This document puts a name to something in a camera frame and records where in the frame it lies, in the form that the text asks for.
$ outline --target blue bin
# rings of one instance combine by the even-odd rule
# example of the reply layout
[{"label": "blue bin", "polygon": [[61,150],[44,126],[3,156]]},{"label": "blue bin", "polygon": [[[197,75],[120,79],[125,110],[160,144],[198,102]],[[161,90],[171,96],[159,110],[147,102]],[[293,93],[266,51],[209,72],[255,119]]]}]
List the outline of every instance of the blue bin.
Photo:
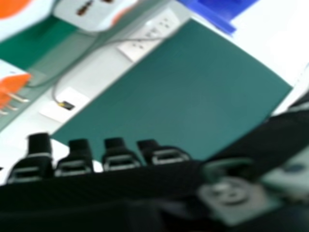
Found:
[{"label": "blue bin", "polygon": [[236,28],[230,21],[258,0],[178,0],[203,16],[217,28],[232,34]]}]

